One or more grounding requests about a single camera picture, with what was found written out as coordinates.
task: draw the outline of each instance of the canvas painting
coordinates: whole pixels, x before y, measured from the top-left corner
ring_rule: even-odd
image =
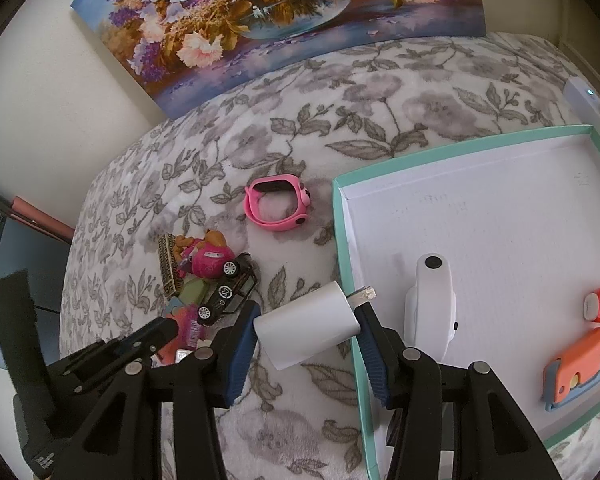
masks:
[[[72,7],[172,119],[333,50],[485,34],[481,0],[74,0]]]

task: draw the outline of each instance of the black toy car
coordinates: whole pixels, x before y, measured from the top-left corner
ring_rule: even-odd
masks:
[[[202,325],[212,325],[222,314],[234,313],[258,284],[249,253],[238,254],[235,260],[226,262],[222,273],[216,290],[198,307],[198,322]]]

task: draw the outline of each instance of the pink toy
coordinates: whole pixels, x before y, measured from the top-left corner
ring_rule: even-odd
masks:
[[[178,265],[178,274],[184,278],[185,274],[193,274],[206,280],[217,280],[222,276],[222,266],[235,258],[234,252],[229,247],[217,247],[205,242],[198,248],[199,242],[182,251],[182,261]]]
[[[257,178],[244,188],[244,212],[247,218],[269,231],[288,231],[302,225],[309,218],[306,208],[311,203],[311,194],[295,175],[284,174]],[[291,191],[298,198],[296,212],[282,220],[269,222],[260,217],[259,202],[265,193],[272,191]]]

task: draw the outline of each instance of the screw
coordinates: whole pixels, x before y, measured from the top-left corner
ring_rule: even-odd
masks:
[[[421,355],[420,350],[417,348],[405,348],[402,352],[402,357],[407,359],[407,361],[417,361]]]
[[[127,375],[138,375],[142,371],[142,363],[133,361],[125,366],[125,373]]]
[[[474,363],[474,370],[479,374],[486,375],[491,371],[491,367],[484,361],[476,361]]]
[[[203,346],[198,348],[193,355],[196,356],[196,359],[205,360],[209,359],[213,356],[214,351],[209,346]]]

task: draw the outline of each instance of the bed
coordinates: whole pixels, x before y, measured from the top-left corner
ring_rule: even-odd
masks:
[[[249,251],[265,312],[338,279],[331,180],[417,150],[580,121],[562,97],[574,67],[531,36],[376,43],[287,66],[166,121],[93,181],[64,282],[61,354],[127,334],[161,313],[158,238],[221,230]],[[293,173],[312,193],[310,220],[269,233],[248,223],[243,187]],[[221,328],[231,317],[214,326]],[[174,478],[170,408],[164,478]],[[218,410],[230,479],[366,478],[349,343],[276,371],[256,350],[236,406]],[[552,448],[565,479],[600,469],[600,414]]]

